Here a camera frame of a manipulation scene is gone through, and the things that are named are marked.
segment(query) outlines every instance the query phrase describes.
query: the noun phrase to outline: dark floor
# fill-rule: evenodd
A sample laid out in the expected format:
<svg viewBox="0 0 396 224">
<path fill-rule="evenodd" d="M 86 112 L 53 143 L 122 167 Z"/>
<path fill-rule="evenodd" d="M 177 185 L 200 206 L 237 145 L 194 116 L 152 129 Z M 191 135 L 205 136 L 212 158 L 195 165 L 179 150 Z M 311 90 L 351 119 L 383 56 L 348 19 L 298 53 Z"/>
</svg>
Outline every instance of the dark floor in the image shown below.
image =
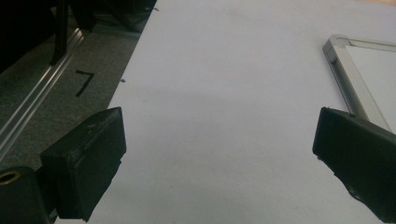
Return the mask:
<svg viewBox="0 0 396 224">
<path fill-rule="evenodd" d="M 139 29 L 144 28 L 147 18 L 130 17 Z M 0 162 L 0 170 L 17 165 L 37 169 L 41 151 L 91 114 L 108 107 L 139 34 L 126 32 L 107 15 L 97 19 L 98 25 L 91 33 L 84 33 L 85 39 L 70 64 Z M 69 33 L 76 28 L 71 17 Z M 0 75 L 0 128 L 48 69 L 53 48 L 52 37 Z M 80 96 L 77 94 L 88 76 L 77 70 L 94 74 Z"/>
</svg>

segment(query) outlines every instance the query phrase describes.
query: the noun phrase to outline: black marker line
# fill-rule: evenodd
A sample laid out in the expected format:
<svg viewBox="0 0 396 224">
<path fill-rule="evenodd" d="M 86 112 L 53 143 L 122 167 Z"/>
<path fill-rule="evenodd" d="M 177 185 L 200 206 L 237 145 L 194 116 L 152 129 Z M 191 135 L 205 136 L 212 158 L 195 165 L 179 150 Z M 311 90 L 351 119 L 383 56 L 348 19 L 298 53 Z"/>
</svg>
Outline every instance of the black marker line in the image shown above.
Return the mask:
<svg viewBox="0 0 396 224">
<path fill-rule="evenodd" d="M 77 70 L 76 73 L 89 76 L 87 81 L 85 81 L 84 85 L 82 86 L 81 90 L 79 90 L 79 92 L 76 94 L 76 96 L 79 97 L 90 84 L 91 80 L 93 79 L 94 73 L 87 73 L 80 70 Z"/>
</svg>

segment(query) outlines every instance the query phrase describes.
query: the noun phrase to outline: metal frame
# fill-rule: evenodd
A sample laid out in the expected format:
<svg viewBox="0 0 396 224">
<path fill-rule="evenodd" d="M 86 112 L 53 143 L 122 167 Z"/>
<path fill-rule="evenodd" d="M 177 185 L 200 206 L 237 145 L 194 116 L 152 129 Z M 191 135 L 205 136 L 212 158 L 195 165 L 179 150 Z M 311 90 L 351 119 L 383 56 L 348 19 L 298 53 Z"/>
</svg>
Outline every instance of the metal frame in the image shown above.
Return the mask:
<svg viewBox="0 0 396 224">
<path fill-rule="evenodd" d="M 7 155 L 9 149 L 17 140 L 24 127 L 35 111 L 44 101 L 64 69 L 70 63 L 75 51 L 81 45 L 84 36 L 79 29 L 70 37 L 67 52 L 59 62 L 49 66 L 44 75 L 38 80 L 18 109 L 12 114 L 6 124 L 0 129 L 0 161 Z"/>
<path fill-rule="evenodd" d="M 346 46 L 396 52 L 396 43 L 332 35 L 323 46 L 323 52 L 343 93 L 349 112 L 391 132 Z"/>
</svg>

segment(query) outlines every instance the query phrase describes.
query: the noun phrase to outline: black block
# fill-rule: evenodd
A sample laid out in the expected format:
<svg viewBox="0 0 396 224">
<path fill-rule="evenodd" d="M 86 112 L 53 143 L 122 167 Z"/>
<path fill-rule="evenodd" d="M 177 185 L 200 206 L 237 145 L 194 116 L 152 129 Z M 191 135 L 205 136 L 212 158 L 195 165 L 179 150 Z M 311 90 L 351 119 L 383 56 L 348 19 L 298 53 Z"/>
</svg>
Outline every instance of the black block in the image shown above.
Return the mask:
<svg viewBox="0 0 396 224">
<path fill-rule="evenodd" d="M 322 108 L 313 151 L 384 222 L 396 221 L 396 135 L 349 113 Z"/>
<path fill-rule="evenodd" d="M 56 182 L 59 217 L 88 220 L 125 151 L 120 107 L 94 114 L 45 150 L 41 160 Z"/>
<path fill-rule="evenodd" d="M 0 172 L 0 223 L 50 224 L 32 168 Z"/>
</svg>

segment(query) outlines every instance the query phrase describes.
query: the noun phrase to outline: black rubber pad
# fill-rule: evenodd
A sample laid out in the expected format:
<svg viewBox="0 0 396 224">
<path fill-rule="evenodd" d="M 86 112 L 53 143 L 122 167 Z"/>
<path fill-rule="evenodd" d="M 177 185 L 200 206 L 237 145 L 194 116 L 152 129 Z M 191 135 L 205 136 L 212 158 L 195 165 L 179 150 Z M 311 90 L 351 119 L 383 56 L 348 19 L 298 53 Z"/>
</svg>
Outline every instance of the black rubber pad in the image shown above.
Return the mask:
<svg viewBox="0 0 396 224">
<path fill-rule="evenodd" d="M 41 154 L 60 218 L 90 218 L 126 152 L 120 107 L 89 117 Z"/>
</svg>

